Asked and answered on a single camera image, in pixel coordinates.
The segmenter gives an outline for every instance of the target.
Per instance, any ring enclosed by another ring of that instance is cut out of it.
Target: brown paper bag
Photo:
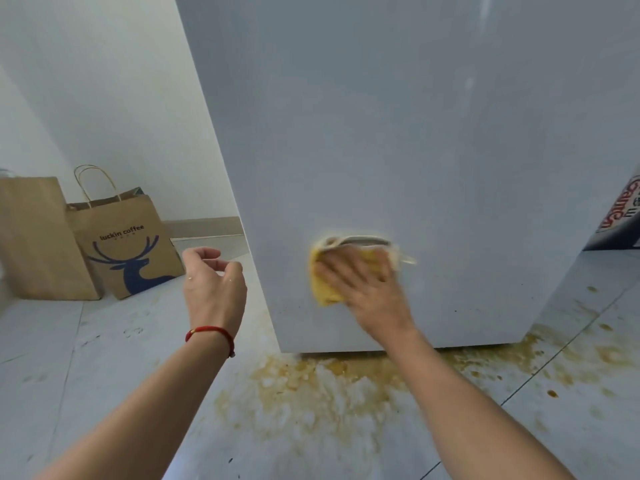
[[[91,200],[81,181],[88,169],[103,172],[116,195]],[[126,298],[184,274],[180,257],[148,195],[139,187],[119,194],[112,179],[96,166],[82,165],[75,173],[87,202],[68,204],[67,219],[80,247],[116,298]]]
[[[19,298],[100,299],[55,177],[0,178],[0,259]]]

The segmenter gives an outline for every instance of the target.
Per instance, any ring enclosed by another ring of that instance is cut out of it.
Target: bracelet
[[[185,342],[188,342],[189,339],[191,338],[191,336],[198,332],[198,331],[219,331],[222,335],[225,336],[225,338],[227,339],[228,343],[229,343],[229,357],[235,357],[236,353],[234,352],[234,338],[231,336],[231,334],[226,331],[224,328],[219,327],[219,326],[199,326],[194,328],[193,330],[189,330],[187,332],[187,336],[184,338]]]

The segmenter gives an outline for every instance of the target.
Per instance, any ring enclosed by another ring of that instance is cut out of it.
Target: tile floor
[[[448,478],[384,355],[283,355],[242,236],[237,356],[206,396],[165,478]],[[182,279],[123,301],[18,301],[0,317],[0,478],[26,479],[89,431],[187,329]],[[635,478],[640,456],[640,259],[583,253],[523,342],[445,359],[578,476]]]

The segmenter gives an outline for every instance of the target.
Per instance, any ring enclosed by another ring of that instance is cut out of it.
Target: beige baseboard
[[[164,221],[164,225],[171,238],[244,234],[242,224],[240,224],[240,217]]]
[[[0,315],[11,304],[15,298],[9,289],[9,284],[4,278],[0,278]]]

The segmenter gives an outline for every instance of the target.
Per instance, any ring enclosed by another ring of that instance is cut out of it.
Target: person's left arm
[[[184,295],[192,329],[219,326],[235,337],[246,301],[242,265],[219,256],[211,248],[184,252]],[[228,355],[229,344],[219,332],[193,334],[37,479],[160,480]]]

